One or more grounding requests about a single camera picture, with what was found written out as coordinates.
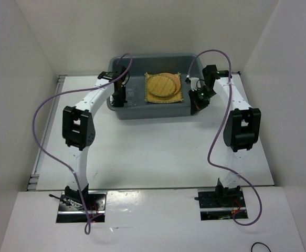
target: gray plastic tub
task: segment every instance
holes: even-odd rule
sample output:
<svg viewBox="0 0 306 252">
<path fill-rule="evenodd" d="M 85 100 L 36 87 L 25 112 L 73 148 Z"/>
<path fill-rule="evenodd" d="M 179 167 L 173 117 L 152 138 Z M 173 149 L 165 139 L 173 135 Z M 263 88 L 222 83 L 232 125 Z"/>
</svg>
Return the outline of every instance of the gray plastic tub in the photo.
<svg viewBox="0 0 306 252">
<path fill-rule="evenodd" d="M 162 117 L 185 117 L 190 116 L 190 98 L 188 91 L 190 85 L 185 83 L 185 78 L 192 60 L 193 54 L 151 54 L 133 55 L 133 63 L 130 68 L 130 80 L 126 84 L 127 103 L 122 108 L 113 107 L 110 99 L 107 100 L 107 107 L 117 114 L 121 120 L 162 118 Z M 108 71 L 112 71 L 117 64 L 119 57 L 111 59 Z M 123 58 L 120 64 L 128 66 L 129 58 Z M 203 79 L 202 63 L 199 58 L 193 64 L 191 77 Z M 160 74 L 170 72 L 181 73 L 183 101 L 168 104 L 156 104 L 145 101 L 145 73 Z"/>
</svg>

